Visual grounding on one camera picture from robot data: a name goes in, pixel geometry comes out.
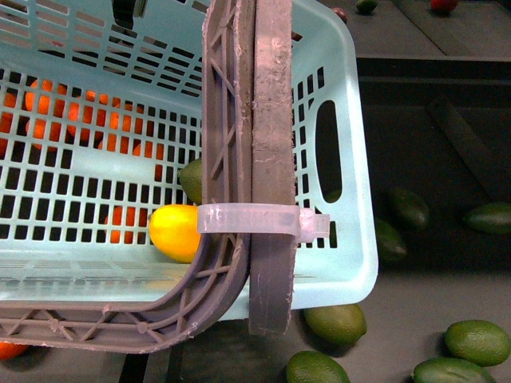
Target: crate handle hole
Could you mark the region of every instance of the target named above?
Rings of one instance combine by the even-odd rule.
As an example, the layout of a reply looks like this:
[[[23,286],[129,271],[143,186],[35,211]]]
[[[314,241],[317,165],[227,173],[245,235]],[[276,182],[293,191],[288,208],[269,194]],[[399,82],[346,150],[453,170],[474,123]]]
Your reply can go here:
[[[337,113],[333,101],[324,101],[316,115],[315,157],[319,186],[328,203],[337,201],[343,190]]]

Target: orange fruit inside crate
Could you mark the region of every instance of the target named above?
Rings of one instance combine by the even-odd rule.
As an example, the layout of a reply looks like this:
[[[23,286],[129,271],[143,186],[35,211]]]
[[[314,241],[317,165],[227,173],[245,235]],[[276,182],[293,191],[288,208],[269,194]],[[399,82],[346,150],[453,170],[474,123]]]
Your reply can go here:
[[[6,98],[4,99],[3,104],[7,108],[14,108],[16,106],[16,96],[6,93]],[[10,127],[13,124],[13,117],[12,113],[2,113],[0,116],[0,132],[10,133]],[[6,156],[8,143],[9,141],[7,139],[0,138],[0,159],[3,159]]]
[[[94,102],[96,100],[96,92],[94,92],[93,90],[88,90],[87,92],[85,92],[85,99],[87,101]],[[99,103],[103,105],[108,105],[109,103],[108,95],[101,93],[99,95]]]
[[[85,124],[92,124],[93,122],[93,114],[94,114],[94,108],[92,106],[88,105],[82,105],[73,102],[71,103],[71,106],[69,107],[69,119],[71,121],[78,121],[80,120],[80,112],[83,109],[83,117],[81,118],[81,122]],[[106,122],[106,110],[104,109],[98,109],[97,110],[97,118],[96,118],[96,126],[105,126]],[[71,136],[76,136],[77,134],[77,127],[75,125],[68,125],[67,131]],[[103,137],[103,132],[95,132],[94,133],[94,140],[100,140]],[[90,129],[82,128],[80,132],[80,141],[88,141],[90,138]]]
[[[112,225],[115,226],[135,226],[135,214],[137,213],[137,209],[135,207],[128,207],[126,209],[126,214],[124,216],[123,221],[123,212],[124,208],[122,206],[117,206],[113,209],[112,213]],[[109,223],[109,217],[105,219],[105,225]],[[147,209],[140,209],[140,214],[138,217],[138,227],[147,227]],[[133,243],[133,232],[125,231],[124,241],[121,241],[121,231],[120,230],[112,230],[110,233],[110,243]]]
[[[38,87],[38,80],[34,81],[30,88],[36,89]],[[50,80],[43,80],[42,82],[42,90],[47,92],[51,92],[53,90],[53,82]],[[57,93],[65,95],[67,93],[67,88],[64,85],[59,84],[57,86]],[[32,111],[34,109],[34,101],[35,101],[35,93],[27,92],[25,95],[25,106],[26,110]],[[62,117],[64,114],[65,101],[63,99],[57,99],[53,106],[53,115],[55,117]],[[48,114],[50,110],[50,97],[41,95],[38,99],[38,113]]]
[[[121,104],[120,103],[116,104],[113,107],[120,108]],[[125,110],[130,111],[130,112],[133,111],[133,104],[126,104]],[[137,113],[143,113],[143,112],[144,112],[143,108],[141,108],[140,106],[137,106]],[[110,115],[110,128],[118,129],[120,118],[121,118],[120,113],[112,112],[112,114]],[[122,119],[122,130],[124,130],[125,132],[131,131],[131,119],[132,119],[132,117],[129,115],[124,115],[124,117]],[[135,129],[134,132],[136,134],[142,134],[142,131],[144,129],[144,120],[141,118],[136,118],[134,129]]]
[[[142,144],[138,144],[133,149],[133,155],[140,157],[141,154],[142,154]],[[146,158],[153,157],[153,143],[150,141],[145,143],[144,157],[146,157]],[[156,145],[156,159],[163,160],[163,157],[164,157],[164,145],[157,144]],[[154,168],[154,180],[160,182],[162,176],[163,176],[163,166],[158,164]]]
[[[43,140],[45,138],[47,125],[50,125],[50,122],[47,122],[46,120],[37,119],[35,121],[34,132],[32,134],[32,137],[37,138],[38,140]],[[53,141],[53,142],[58,142],[58,140],[61,136],[61,128],[62,128],[62,124],[60,124],[58,122],[52,122],[48,140]],[[25,131],[26,131],[26,134],[28,135],[29,131],[30,131],[30,122],[26,123]],[[40,150],[42,149],[42,144],[33,144],[33,146],[37,149],[40,149]],[[48,147],[48,151],[50,151],[50,152],[55,152],[56,150],[57,150],[57,148],[55,148],[54,146]]]
[[[28,349],[28,345],[17,345],[15,343],[0,342],[0,361],[5,361],[21,355]]]
[[[119,153],[128,154],[129,149],[129,138],[128,137],[117,137],[115,134],[109,134],[106,139],[106,150],[109,152],[116,152],[117,138],[121,139],[121,147],[119,148]],[[103,149],[105,140],[99,143],[97,146],[98,149]]]

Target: green fruit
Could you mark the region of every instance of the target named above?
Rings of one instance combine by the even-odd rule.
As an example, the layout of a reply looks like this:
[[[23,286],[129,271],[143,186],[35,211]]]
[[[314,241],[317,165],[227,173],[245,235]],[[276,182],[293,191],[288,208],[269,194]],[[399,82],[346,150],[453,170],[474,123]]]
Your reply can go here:
[[[412,378],[415,383],[496,383],[485,369],[454,357],[424,361],[415,367]]]
[[[317,351],[300,351],[286,367],[287,383],[350,383],[343,367]]]
[[[399,231],[389,223],[376,219],[374,221],[378,257],[385,262],[396,262],[406,257],[406,244]]]
[[[511,203],[495,202],[469,211],[463,222],[476,231],[488,234],[511,233]]]
[[[316,335],[334,345],[353,345],[367,332],[366,317],[357,304],[305,309],[303,315]]]
[[[336,189],[334,191],[331,191],[330,193],[325,195],[325,202],[327,202],[327,203],[337,202],[339,200],[339,198],[341,198],[341,192],[342,192],[341,189]],[[332,247],[337,247],[337,233],[334,230],[330,230],[329,240],[330,240],[330,245]]]
[[[511,338],[492,322],[470,320],[453,323],[445,335],[450,353],[476,365],[500,365],[511,353]]]
[[[370,14],[377,5],[377,0],[358,0],[357,10],[360,14]]]
[[[334,191],[331,191],[327,195],[325,195],[325,202],[328,203],[334,203],[337,202],[339,198],[341,198],[341,189],[336,189]]]
[[[423,230],[430,223],[430,209],[424,200],[405,188],[391,188],[386,192],[390,212],[406,228]]]
[[[202,203],[202,159],[190,162],[177,173],[184,192],[197,205]]]

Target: zip tie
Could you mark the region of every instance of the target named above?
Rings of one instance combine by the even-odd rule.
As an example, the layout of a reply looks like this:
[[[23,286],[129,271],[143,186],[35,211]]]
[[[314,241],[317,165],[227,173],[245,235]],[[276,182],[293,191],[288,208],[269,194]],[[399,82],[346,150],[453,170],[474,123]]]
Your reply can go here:
[[[209,203],[199,206],[197,230],[211,233],[289,234],[309,243],[330,234],[330,216],[296,205]]]

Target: light blue plastic crate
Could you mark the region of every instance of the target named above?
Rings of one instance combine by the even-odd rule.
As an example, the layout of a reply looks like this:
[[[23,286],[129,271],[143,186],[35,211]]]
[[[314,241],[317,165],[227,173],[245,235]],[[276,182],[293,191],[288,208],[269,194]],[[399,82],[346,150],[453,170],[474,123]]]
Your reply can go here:
[[[13,128],[0,132],[8,140],[0,159],[2,304],[60,302],[72,309],[163,298],[187,265],[162,255],[145,227],[113,226],[105,217],[117,206],[134,207],[137,220],[161,205],[187,203],[177,170],[200,156],[201,26],[208,2],[149,1],[133,31],[115,25],[103,0],[15,3],[0,5],[0,100],[18,95],[13,109],[2,107],[13,114]],[[373,288],[378,263],[355,48],[339,18],[312,0],[294,1],[293,30],[296,200],[331,216],[337,243],[319,239],[298,249],[292,307],[359,302]],[[53,82],[50,108],[55,99],[65,100],[64,117],[23,108],[25,92],[48,94],[30,88],[34,78]],[[65,85],[64,95],[57,94],[57,84]],[[109,104],[85,100],[88,90],[108,95]],[[132,128],[143,120],[141,134],[108,127],[119,111],[114,97],[143,107],[140,113],[121,109],[121,117],[132,117]],[[93,120],[103,109],[107,126],[65,118],[72,103],[92,107]],[[325,110],[337,131],[316,129]],[[49,129],[43,140],[32,137],[38,118],[62,124],[57,141],[50,140]],[[120,153],[119,146],[116,152],[99,149],[93,134],[80,142],[66,132],[71,123],[79,132],[115,134],[117,145],[124,138],[128,153],[138,143],[153,143],[153,157]],[[163,159],[155,158],[156,148],[164,148]],[[155,180],[156,166],[163,169],[162,180]],[[322,184],[318,167],[325,169]],[[341,186],[340,199],[325,202],[323,193]],[[113,230],[132,231],[133,243],[110,243]],[[246,287],[223,319],[247,316]]]

